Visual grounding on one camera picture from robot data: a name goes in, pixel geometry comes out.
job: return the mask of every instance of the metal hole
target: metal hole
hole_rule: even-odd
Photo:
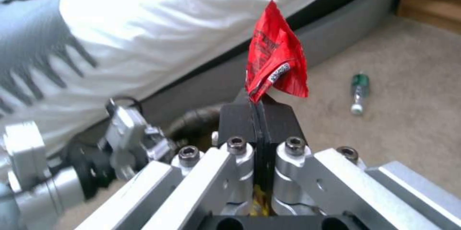
[[[232,143],[241,143],[243,142],[242,138],[238,138],[238,137],[235,137],[235,138],[232,138],[232,140],[230,140]]]
[[[322,230],[349,230],[349,227],[336,217],[327,217],[322,221]]]
[[[323,184],[323,180],[322,180],[322,179],[317,179],[317,180],[316,180],[316,183],[317,183],[317,187],[318,187],[321,191],[326,192],[326,188],[325,188],[325,186],[324,186],[324,184]]]
[[[299,140],[298,138],[291,138],[290,139],[290,142],[294,145],[300,145],[301,144],[301,140]]]
[[[235,218],[225,218],[219,222],[216,230],[243,230],[243,225]]]

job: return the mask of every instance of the red plastic wrapper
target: red plastic wrapper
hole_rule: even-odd
[[[258,20],[250,43],[245,89],[258,102],[273,85],[298,97],[308,97],[303,47],[274,1]]]

